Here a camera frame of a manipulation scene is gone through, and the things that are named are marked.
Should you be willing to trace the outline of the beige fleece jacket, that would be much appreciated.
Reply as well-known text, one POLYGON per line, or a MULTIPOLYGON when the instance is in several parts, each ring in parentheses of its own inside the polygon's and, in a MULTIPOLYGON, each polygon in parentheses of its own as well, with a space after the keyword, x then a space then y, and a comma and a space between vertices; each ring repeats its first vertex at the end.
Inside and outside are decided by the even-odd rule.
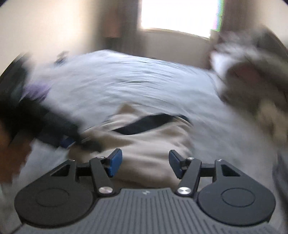
POLYGON ((82 150, 71 146, 70 159, 87 163, 93 158, 109 156, 116 148, 122 150, 123 162, 112 178, 117 189, 166 188, 175 189, 179 180, 168 161, 170 150, 182 157, 192 155, 190 120, 180 114, 149 114, 124 104, 101 126, 84 131, 86 138, 98 141, 103 151, 82 150))

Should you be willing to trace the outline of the grey right curtain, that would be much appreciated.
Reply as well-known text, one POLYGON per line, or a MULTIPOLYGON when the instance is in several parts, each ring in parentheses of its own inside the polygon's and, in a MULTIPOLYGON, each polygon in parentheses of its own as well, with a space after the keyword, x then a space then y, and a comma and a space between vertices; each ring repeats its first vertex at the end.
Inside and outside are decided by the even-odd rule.
POLYGON ((224 1, 219 39, 222 41, 230 33, 257 28, 258 1, 224 1))

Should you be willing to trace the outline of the purple folded garment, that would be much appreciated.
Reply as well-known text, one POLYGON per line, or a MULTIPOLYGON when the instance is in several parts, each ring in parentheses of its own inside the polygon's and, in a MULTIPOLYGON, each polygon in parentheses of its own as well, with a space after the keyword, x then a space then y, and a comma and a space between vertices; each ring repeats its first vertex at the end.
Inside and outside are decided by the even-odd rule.
POLYGON ((41 102, 46 99, 50 89, 50 85, 46 83, 30 83, 24 87, 22 98, 41 102))

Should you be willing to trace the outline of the window with white frame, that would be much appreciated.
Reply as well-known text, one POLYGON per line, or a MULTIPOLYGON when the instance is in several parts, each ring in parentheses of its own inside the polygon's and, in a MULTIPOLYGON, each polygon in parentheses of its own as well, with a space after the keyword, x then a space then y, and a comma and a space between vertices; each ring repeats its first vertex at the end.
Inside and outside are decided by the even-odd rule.
POLYGON ((140 28, 180 32, 210 38, 219 32, 224 1, 141 1, 140 28))

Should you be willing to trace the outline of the grey bed sheet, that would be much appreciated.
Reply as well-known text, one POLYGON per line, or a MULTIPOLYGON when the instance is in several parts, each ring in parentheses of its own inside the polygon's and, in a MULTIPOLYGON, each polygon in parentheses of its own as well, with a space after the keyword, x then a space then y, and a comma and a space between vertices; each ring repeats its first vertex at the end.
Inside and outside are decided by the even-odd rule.
POLYGON ((192 148, 203 161, 227 159, 276 193, 276 145, 253 111, 220 99, 222 82, 209 70, 108 50, 70 58, 61 65, 28 69, 17 59, 4 80, 46 84, 45 101, 83 128, 99 125, 122 104, 150 113, 183 114, 193 124, 192 148))

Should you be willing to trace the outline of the grey left curtain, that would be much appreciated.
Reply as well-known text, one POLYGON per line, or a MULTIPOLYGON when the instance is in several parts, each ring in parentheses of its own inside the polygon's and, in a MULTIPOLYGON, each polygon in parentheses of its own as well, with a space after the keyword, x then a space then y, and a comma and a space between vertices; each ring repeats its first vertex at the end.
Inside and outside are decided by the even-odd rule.
POLYGON ((103 38, 107 49, 133 56, 143 54, 138 29, 140 1, 109 1, 103 18, 103 38))

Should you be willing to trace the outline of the grey curtain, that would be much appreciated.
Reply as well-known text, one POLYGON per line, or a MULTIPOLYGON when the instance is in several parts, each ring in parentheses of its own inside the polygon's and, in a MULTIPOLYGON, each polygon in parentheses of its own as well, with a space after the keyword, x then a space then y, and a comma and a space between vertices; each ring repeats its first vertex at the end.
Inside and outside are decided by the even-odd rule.
POLYGON ((133 56, 143 54, 138 29, 140 1, 109 1, 103 18, 103 38, 107 49, 133 56))
POLYGON ((219 39, 222 41, 230 33, 257 28, 258 1, 224 1, 219 39))

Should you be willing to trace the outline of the folded grey quilt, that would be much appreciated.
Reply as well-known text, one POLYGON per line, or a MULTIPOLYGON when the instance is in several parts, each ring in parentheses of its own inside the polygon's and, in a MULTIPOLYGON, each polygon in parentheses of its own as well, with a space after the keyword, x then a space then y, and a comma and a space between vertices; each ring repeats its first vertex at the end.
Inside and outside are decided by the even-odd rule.
POLYGON ((270 29, 225 32, 210 54, 219 98, 249 111, 278 144, 287 142, 287 47, 270 29))

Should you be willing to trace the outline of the small black stand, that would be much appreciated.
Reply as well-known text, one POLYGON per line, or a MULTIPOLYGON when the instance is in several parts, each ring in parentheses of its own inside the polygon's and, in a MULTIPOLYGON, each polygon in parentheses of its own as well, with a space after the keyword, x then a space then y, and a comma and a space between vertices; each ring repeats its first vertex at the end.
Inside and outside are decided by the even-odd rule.
POLYGON ((56 65, 63 64, 66 61, 68 54, 69 54, 68 51, 62 51, 61 53, 59 53, 57 55, 57 59, 54 62, 54 64, 56 64, 56 65))

